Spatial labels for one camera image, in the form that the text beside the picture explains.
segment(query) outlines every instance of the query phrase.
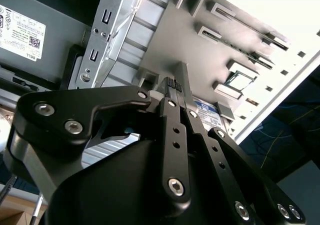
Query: blue cable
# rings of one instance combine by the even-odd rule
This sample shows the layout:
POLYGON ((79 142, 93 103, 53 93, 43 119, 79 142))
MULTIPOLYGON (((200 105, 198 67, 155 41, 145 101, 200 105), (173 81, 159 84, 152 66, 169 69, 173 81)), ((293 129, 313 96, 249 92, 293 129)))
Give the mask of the blue cable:
MULTIPOLYGON (((304 101, 303 103, 317 103, 320 102, 320 100, 310 100, 310 101, 304 101)), ((282 108, 282 109, 290 109, 290 108, 294 108, 297 107, 299 105, 291 105, 291 106, 278 106, 278 108, 282 108)))

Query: rectangular slot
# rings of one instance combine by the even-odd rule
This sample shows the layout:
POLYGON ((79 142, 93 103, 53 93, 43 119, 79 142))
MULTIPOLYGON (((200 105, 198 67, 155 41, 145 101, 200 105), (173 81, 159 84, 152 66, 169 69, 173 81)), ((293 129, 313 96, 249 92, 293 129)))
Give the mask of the rectangular slot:
POLYGON ((289 72, 287 72, 286 70, 282 70, 280 73, 286 76, 289 72))
POLYGON ((229 69, 230 72, 236 73, 237 71, 249 76, 252 79, 255 79, 259 76, 259 73, 252 70, 251 68, 246 67, 245 65, 242 65, 234 60, 231 60, 226 67, 229 69))
POLYGON ((271 92, 273 90, 273 88, 269 87, 269 86, 266 86, 265 90, 271 92))
POLYGON ((251 100, 249 98, 247 98, 245 101, 250 103, 250 104, 252 104, 252 105, 254 105, 254 106, 256 106, 256 107, 259 105, 259 103, 257 103, 256 101, 253 101, 253 100, 251 100))
POLYGON ((231 21, 230 17, 234 17, 236 15, 235 12, 231 11, 230 9, 222 6, 221 4, 214 2, 210 11, 213 15, 225 20, 231 21))
POLYGON ((270 40, 263 39, 262 41, 271 47, 277 46, 278 48, 287 51, 290 46, 290 42, 283 35, 276 31, 269 32, 266 35, 270 40))
POLYGON ((203 25, 199 26, 197 33, 200 37, 203 37, 203 38, 205 38, 215 44, 217 44, 220 41, 220 39, 222 38, 220 33, 218 33, 217 31, 211 30, 203 25))
POLYGON ((21 85, 23 87, 29 87, 32 91, 39 92, 39 88, 38 87, 36 87, 36 86, 34 86, 32 84, 27 84, 25 81, 20 80, 20 79, 18 79, 16 77, 12 78, 12 82, 14 82, 16 84, 19 84, 19 85, 21 85))
POLYGON ((104 24, 108 24, 111 18, 112 12, 108 12, 107 9, 104 10, 103 16, 102 16, 102 22, 104 24))
POLYGON ((95 62, 97 60, 99 52, 92 49, 91 53, 90 53, 90 60, 95 62))
POLYGON ((177 9, 187 10, 191 16, 194 18, 199 11, 204 0, 179 0, 176 4, 177 9))
POLYGON ((303 51, 300 51, 300 52, 298 53, 298 56, 299 56, 300 58, 303 58, 305 55, 306 55, 306 54, 305 54, 303 51))

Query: ridged metal sheet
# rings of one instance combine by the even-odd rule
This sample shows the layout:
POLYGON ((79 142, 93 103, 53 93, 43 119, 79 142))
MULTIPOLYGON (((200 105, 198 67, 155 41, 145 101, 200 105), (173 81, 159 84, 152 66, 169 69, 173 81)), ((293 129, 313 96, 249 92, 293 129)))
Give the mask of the ridged metal sheet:
MULTIPOLYGON (((118 61, 104 81, 103 87, 126 86, 132 83, 168 1, 142 1, 122 46, 118 61)), ((86 168, 138 139, 138 134, 131 134, 124 140, 107 141, 88 148, 82 154, 82 166, 86 168)))
POLYGON ((123 149, 124 147, 138 141, 138 134, 131 134, 127 139, 118 141, 107 141, 97 146, 86 149, 82 154, 82 166, 84 168, 106 158, 107 156, 123 149))

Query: wire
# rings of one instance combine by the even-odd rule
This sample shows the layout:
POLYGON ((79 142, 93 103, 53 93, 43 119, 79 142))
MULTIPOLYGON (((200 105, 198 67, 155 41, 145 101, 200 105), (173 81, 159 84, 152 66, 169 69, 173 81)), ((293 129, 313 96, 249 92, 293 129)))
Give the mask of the wire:
MULTIPOLYGON (((320 102, 320 100, 310 100, 310 101, 304 101, 303 103, 317 103, 317 102, 320 102)), ((278 106, 278 108, 282 108, 282 109, 290 109, 290 108, 294 108, 294 107, 297 107, 299 106, 299 104, 296 104, 296 105, 291 105, 291 106, 278 106)))
POLYGON ((276 141, 278 140, 278 138, 280 137, 280 135, 281 135, 282 133, 283 133, 283 131, 281 131, 281 132, 279 133, 279 135, 275 138, 275 140, 273 140, 273 142, 272 142, 272 144, 271 144, 268 152, 267 152, 266 155, 265 155, 265 158, 264 158, 264 160, 263 160, 263 163, 262 163, 262 165, 261 165, 261 167, 260 167, 261 169, 262 169, 262 167, 264 166, 264 164, 265 164, 265 162, 266 162, 266 160, 267 160, 267 157, 268 157, 268 155, 269 155, 272 147, 274 146, 274 144, 276 143, 276 141))
MULTIPOLYGON (((275 139, 275 138, 277 138, 276 136, 270 136, 270 135, 268 135, 268 134, 266 134, 266 133, 264 133, 263 131, 261 131, 261 130, 258 130, 260 133, 262 133, 263 135, 265 135, 265 136, 267 136, 267 137, 269 137, 269 138, 272 138, 272 139, 275 139)), ((280 136, 280 137, 278 137, 278 139, 284 139, 284 138, 289 138, 289 137, 292 137, 292 135, 288 135, 288 136, 280 136)))
POLYGON ((300 117, 294 119, 292 122, 289 123, 289 125, 293 124, 294 122, 298 121, 299 119, 302 119, 303 117, 305 117, 306 115, 308 115, 309 113, 313 112, 315 109, 318 109, 318 108, 320 108, 320 105, 316 106, 314 109, 312 109, 310 111, 307 111, 305 114, 301 115, 300 117))
POLYGON ((315 131, 318 131, 318 130, 320 130, 320 127, 316 128, 316 129, 309 130, 308 132, 315 132, 315 131))

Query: cable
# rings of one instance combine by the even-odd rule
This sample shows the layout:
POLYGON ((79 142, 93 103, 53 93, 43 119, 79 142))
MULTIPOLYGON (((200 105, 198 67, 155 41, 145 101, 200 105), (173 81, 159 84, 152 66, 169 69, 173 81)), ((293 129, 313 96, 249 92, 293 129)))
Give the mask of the cable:
MULTIPOLYGON (((263 135, 265 135, 265 136, 267 136, 267 137, 269 137, 269 138, 272 138, 272 139, 275 139, 275 138, 277 138, 276 136, 270 136, 270 135, 268 135, 268 134, 266 134, 266 133, 264 133, 263 131, 261 131, 261 130, 258 130, 260 133, 262 133, 263 135)), ((278 139, 284 139, 284 138, 289 138, 289 137, 292 137, 292 135, 288 135, 288 136, 280 136, 280 137, 278 137, 278 139)))
POLYGON ((273 142, 272 142, 272 144, 271 144, 268 152, 267 152, 266 155, 265 155, 265 158, 264 158, 264 160, 263 160, 263 163, 262 163, 262 165, 261 165, 261 167, 260 167, 261 169, 262 169, 262 167, 264 166, 264 164, 265 164, 265 162, 266 162, 266 160, 267 160, 267 157, 268 157, 268 155, 269 155, 269 153, 270 153, 270 151, 271 151, 271 148, 274 146, 274 144, 276 143, 276 141, 278 140, 278 138, 280 137, 280 135, 281 135, 282 133, 283 133, 283 131, 281 131, 281 132, 279 133, 279 135, 275 138, 275 140, 273 140, 273 142))
POLYGON ((0 192, 0 206, 3 203, 3 201, 5 200, 5 198, 8 195, 8 193, 10 192, 11 188, 16 183, 17 178, 18 177, 16 175, 12 175, 9 178, 9 180, 6 182, 5 186, 2 188, 2 190, 0 192))
MULTIPOLYGON (((317 102, 320 102, 320 100, 310 100, 310 101, 304 101, 303 103, 317 103, 317 102)), ((282 108, 282 109, 290 109, 290 108, 294 108, 294 107, 297 107, 299 106, 299 104, 296 104, 296 105, 291 105, 291 106, 278 106, 278 108, 282 108)))
POLYGON ((316 129, 309 130, 308 132, 315 132, 315 131, 318 131, 318 130, 320 130, 320 127, 316 128, 316 129))
POLYGON ((315 109, 320 108, 319 106, 316 106, 313 110, 307 111, 305 114, 301 115, 300 117, 294 119, 292 122, 289 123, 289 125, 293 124, 294 122, 298 121, 299 119, 302 119, 303 117, 305 117, 306 115, 308 115, 309 113, 313 112, 315 109))
POLYGON ((36 220, 37 220, 37 217, 38 217, 38 214, 39 214, 39 211, 40 211, 40 208, 41 208, 43 200, 44 200, 44 195, 40 192, 39 196, 38 196, 38 199, 36 201, 36 204, 35 204, 35 207, 34 207, 34 210, 33 210, 33 213, 32 213, 32 218, 31 218, 31 221, 30 221, 29 225, 35 225, 36 224, 36 220))

